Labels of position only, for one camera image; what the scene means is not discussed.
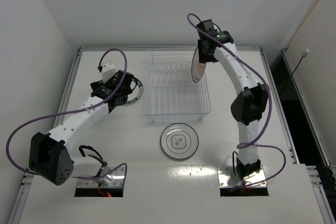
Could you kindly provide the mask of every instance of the white plate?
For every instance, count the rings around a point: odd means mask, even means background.
[[[161,148],[170,158],[186,160],[197,151],[198,135],[189,125],[174,123],[169,125],[161,135]]]
[[[193,79],[193,82],[198,83],[205,71],[206,64],[200,63],[198,56],[198,47],[196,47],[194,52],[193,61],[191,63],[191,77]]]

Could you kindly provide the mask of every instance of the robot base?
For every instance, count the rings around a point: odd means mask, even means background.
[[[220,196],[268,196],[267,183],[252,185],[243,189],[234,189],[236,186],[247,185],[265,179],[263,167],[257,173],[252,173],[250,176],[240,180],[231,167],[218,168],[218,180]]]
[[[115,166],[107,166],[101,171],[102,174],[114,169]],[[125,169],[120,167],[111,175],[101,180],[78,179],[76,184],[75,197],[103,197],[98,192],[98,184],[101,184],[100,190],[111,197],[123,197],[123,183],[125,178]]]

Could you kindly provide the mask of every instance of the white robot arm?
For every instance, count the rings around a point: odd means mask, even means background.
[[[236,57],[238,52],[231,35],[227,31],[217,31],[212,20],[205,20],[196,25],[224,44]],[[235,59],[217,43],[198,32],[198,50],[195,51],[192,63],[192,78],[198,82],[205,70],[207,62],[220,62],[230,77],[237,94],[231,105],[231,112],[238,123],[239,143],[246,145],[256,139],[259,120],[265,111],[268,94],[265,84],[259,83],[254,75],[243,64]],[[237,173],[242,179],[260,170],[260,159],[256,145],[240,148],[238,151]]]
[[[234,52],[237,57],[237,49],[235,44],[226,43],[225,46]],[[258,80],[251,74],[248,69],[234,59],[232,55],[226,52],[223,48],[217,47],[214,57],[224,67],[229,78],[231,79],[237,95],[246,88],[252,89],[258,86]],[[258,135],[259,120],[251,121],[248,125],[242,122],[238,123],[239,143],[250,143]],[[238,159],[243,165],[254,164],[259,160],[258,149],[255,145],[238,151]]]
[[[131,82],[135,77],[126,73],[121,87],[108,99],[121,80],[123,71],[118,72],[112,62],[106,62],[100,69],[102,80],[91,83],[93,92],[80,107],[81,112],[73,114],[46,134],[37,133],[30,144],[29,168],[55,185],[63,184],[69,177],[96,177],[107,166],[101,156],[70,155],[76,140],[98,120],[115,107],[127,102],[132,93]]]

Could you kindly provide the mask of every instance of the black joint motor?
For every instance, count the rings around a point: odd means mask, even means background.
[[[231,113],[237,122],[249,125],[260,120],[266,109],[268,94],[265,84],[258,83],[254,88],[245,88],[231,105]]]
[[[218,40],[220,43],[233,43],[234,40],[228,31],[217,31],[215,29],[214,23],[211,19],[200,22],[196,25],[200,30],[207,33],[211,37]],[[200,63],[207,62],[218,62],[214,57],[214,52],[218,47],[218,44],[211,39],[207,38],[202,33],[198,32],[199,40],[198,40],[198,52],[199,52],[199,60]]]
[[[74,169],[64,141],[56,141],[49,134],[36,133],[30,144],[29,168],[59,186]]]
[[[242,162],[239,159],[237,159],[236,170],[237,175],[241,180],[243,180],[244,177],[250,176],[252,173],[259,172],[260,169],[261,169],[261,162],[259,159],[257,162],[247,165],[243,165]]]

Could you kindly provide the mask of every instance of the purple cable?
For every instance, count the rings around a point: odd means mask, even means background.
[[[261,76],[261,74],[259,74],[255,69],[253,69],[249,64],[245,63],[243,60],[241,60],[240,58],[238,58],[238,57],[237,57],[237,56],[236,56],[230,49],[228,49],[226,46],[224,46],[221,42],[219,42],[217,39],[211,37],[211,36],[208,35],[207,33],[203,32],[203,31],[202,31],[201,29],[199,29],[196,25],[194,25],[194,23],[192,23],[192,21],[190,20],[190,16],[193,16],[193,17],[197,18],[197,19],[199,20],[199,22],[201,22],[201,19],[200,19],[197,15],[195,15],[195,14],[193,14],[193,13],[189,13],[189,14],[187,15],[188,22],[189,22],[189,23],[190,23],[190,24],[191,24],[191,25],[192,25],[192,26],[193,26],[199,33],[203,34],[205,37],[207,37],[207,38],[211,39],[212,41],[216,42],[220,47],[222,47],[225,51],[227,51],[230,55],[232,55],[237,61],[239,61],[241,64],[243,64],[243,65],[244,65],[245,67],[247,67],[249,70],[251,70],[256,76],[258,76],[259,79],[262,80],[262,82],[263,82],[263,83],[265,84],[265,86],[266,86],[266,91],[267,91],[267,94],[268,94],[269,109],[268,109],[268,114],[267,114],[267,117],[266,117],[265,125],[264,125],[264,127],[262,127],[260,133],[258,134],[258,136],[257,136],[254,140],[252,140],[250,143],[240,143],[240,144],[237,145],[237,148],[238,148],[238,149],[243,149],[243,148],[247,148],[247,147],[249,147],[249,146],[251,146],[251,145],[256,145],[256,146],[258,146],[258,147],[266,147],[266,148],[274,148],[274,149],[277,149],[277,150],[279,150],[279,151],[282,153],[282,155],[283,155],[283,158],[284,158],[284,159],[283,159],[283,166],[282,166],[282,168],[281,168],[279,171],[277,171],[275,174],[273,174],[272,176],[270,176],[270,177],[268,177],[268,178],[266,178],[266,179],[264,179],[264,180],[262,180],[262,181],[260,181],[260,182],[255,182],[255,183],[249,184],[248,186],[239,186],[239,187],[235,187],[234,189],[241,189],[241,188],[249,187],[249,186],[251,186],[251,185],[259,184],[259,183],[262,183],[262,182],[265,182],[265,181],[267,181],[267,180],[269,180],[269,179],[274,178],[275,176],[279,175],[279,174],[283,171],[283,169],[285,168],[285,165],[286,165],[286,156],[285,156],[284,152],[283,152],[280,148],[278,148],[278,147],[276,147],[276,146],[272,146],[272,145],[258,145],[258,144],[255,144],[255,143],[262,137],[262,135],[264,134],[264,132],[265,132],[265,130],[266,130],[268,124],[269,124],[269,121],[270,121],[270,119],[271,119],[271,113],[272,113],[272,96],[271,96],[270,88],[269,88],[269,86],[268,86],[266,80]]]
[[[276,146],[272,146],[272,145],[256,144],[256,146],[258,146],[258,147],[264,147],[264,148],[273,148],[273,149],[276,149],[276,150],[278,150],[279,152],[281,152],[281,154],[282,154],[282,156],[283,156],[283,158],[284,158],[284,159],[283,159],[283,165],[282,165],[282,167],[280,168],[279,171],[277,171],[277,172],[274,173],[273,175],[269,176],[268,178],[265,178],[265,179],[263,179],[263,180],[261,180],[261,181],[254,182],[254,183],[251,183],[251,184],[248,184],[248,185],[236,186],[236,187],[232,188],[232,190],[244,189],[244,188],[247,188],[247,187],[250,187],[250,186],[253,186],[253,185],[260,184],[260,183],[262,183],[262,182],[266,182],[266,181],[268,181],[268,180],[270,180],[270,179],[272,179],[272,178],[278,176],[278,175],[285,169],[285,166],[286,166],[286,155],[285,155],[285,153],[283,152],[282,149],[280,149],[280,148],[278,148],[278,147],[276,147]]]
[[[111,51],[118,51],[120,52],[123,57],[124,57],[124,62],[125,62],[125,67],[124,67],[124,73],[122,74],[121,76],[121,79],[120,79],[120,82],[118,83],[118,85],[116,86],[116,88],[112,91],[112,93],[106,97],[103,101],[95,104],[95,105],[92,105],[90,107],[87,107],[85,109],[79,109],[79,110],[72,110],[72,111],[66,111],[66,112],[60,112],[60,113],[57,113],[57,114],[52,114],[52,115],[45,115],[45,116],[41,116],[39,118],[35,118],[35,119],[32,119],[22,125],[20,125],[18,128],[16,128],[12,133],[11,135],[9,136],[8,140],[7,140],[7,143],[6,143],[6,155],[7,155],[7,158],[8,160],[19,170],[21,170],[22,172],[25,172],[25,173],[29,173],[29,174],[33,174],[33,175],[37,175],[37,173],[34,173],[34,172],[31,172],[30,170],[27,170],[27,169],[24,169],[23,167],[19,166],[12,158],[12,156],[10,155],[10,152],[9,152],[9,145],[10,145],[10,142],[12,141],[12,138],[13,136],[16,134],[16,132],[18,132],[20,129],[22,129],[23,127],[31,124],[31,123],[34,123],[34,122],[37,122],[37,121],[40,121],[40,120],[43,120],[43,119],[47,119],[47,118],[55,118],[57,116],[60,116],[60,115],[68,115],[68,114],[73,114],[73,113],[78,113],[78,112],[83,112],[83,111],[87,111],[87,110],[91,110],[91,109],[94,109],[100,105],[102,105],[103,103],[106,103],[108,100],[110,100],[114,94],[118,91],[118,89],[120,88],[122,82],[124,81],[125,79],[125,76],[126,76],[126,71],[127,71],[127,58],[126,58],[126,55],[125,53],[120,50],[120,49],[109,49],[107,50],[103,56],[101,57],[100,61],[99,61],[99,66],[101,65],[101,62],[103,60],[103,58]]]
[[[125,186],[125,180],[126,180],[126,175],[127,175],[127,164],[126,163],[122,163],[118,166],[116,166],[115,168],[113,168],[111,171],[109,171],[108,173],[104,174],[104,175],[101,175],[99,177],[77,177],[77,178],[80,178],[80,179],[87,179],[87,180],[96,180],[96,179],[101,179],[101,178],[104,178],[105,176],[107,175],[110,175],[111,173],[113,173],[115,170],[117,170],[118,168],[120,168],[121,166],[125,166],[125,175],[124,175],[124,180],[122,182],[122,190],[124,191],[124,186]]]

